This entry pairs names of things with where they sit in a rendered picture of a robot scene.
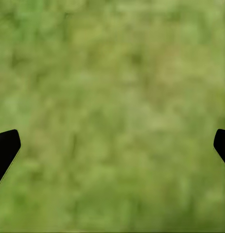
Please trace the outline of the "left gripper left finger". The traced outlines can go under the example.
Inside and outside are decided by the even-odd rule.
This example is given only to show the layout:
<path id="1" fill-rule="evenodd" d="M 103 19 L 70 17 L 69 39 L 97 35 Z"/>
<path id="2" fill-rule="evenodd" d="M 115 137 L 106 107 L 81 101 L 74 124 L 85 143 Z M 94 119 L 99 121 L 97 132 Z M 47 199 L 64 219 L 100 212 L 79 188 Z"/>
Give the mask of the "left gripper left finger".
<path id="1" fill-rule="evenodd" d="M 21 148 L 16 129 L 0 133 L 0 180 Z"/>

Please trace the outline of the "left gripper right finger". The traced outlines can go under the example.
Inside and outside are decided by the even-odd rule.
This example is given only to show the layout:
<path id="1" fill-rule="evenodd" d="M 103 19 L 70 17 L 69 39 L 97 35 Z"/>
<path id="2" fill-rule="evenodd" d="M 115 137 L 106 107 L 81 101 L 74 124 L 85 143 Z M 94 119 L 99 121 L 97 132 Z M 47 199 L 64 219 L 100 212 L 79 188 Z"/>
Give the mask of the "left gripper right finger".
<path id="1" fill-rule="evenodd" d="M 225 162 L 225 130 L 217 130 L 213 146 Z"/>

